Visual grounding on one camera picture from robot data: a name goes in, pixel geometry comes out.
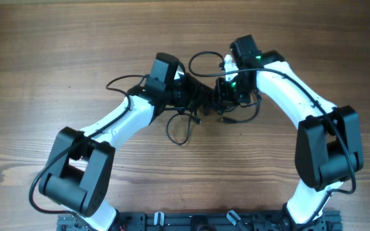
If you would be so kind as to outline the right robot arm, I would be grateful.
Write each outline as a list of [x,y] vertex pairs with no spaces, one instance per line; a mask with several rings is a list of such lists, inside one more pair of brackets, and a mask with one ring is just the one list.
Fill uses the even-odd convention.
[[295,168],[300,181],[278,227],[306,230],[328,222],[322,210],[334,193],[352,194],[364,166],[358,114],[338,107],[305,84],[277,51],[261,52],[252,35],[237,38],[222,59],[216,101],[249,105],[266,94],[297,129]]

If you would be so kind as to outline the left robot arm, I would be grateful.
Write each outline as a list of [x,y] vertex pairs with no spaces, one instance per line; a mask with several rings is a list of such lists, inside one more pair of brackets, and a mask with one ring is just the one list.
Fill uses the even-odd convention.
[[210,107],[215,98],[211,87],[192,76],[175,56],[156,55],[149,74],[123,92],[120,106],[98,122],[58,132],[46,165],[29,191],[31,206],[35,190],[64,207],[56,210],[58,230],[126,230],[126,215],[105,199],[116,152],[131,136],[165,111],[187,115],[198,122],[197,110]]

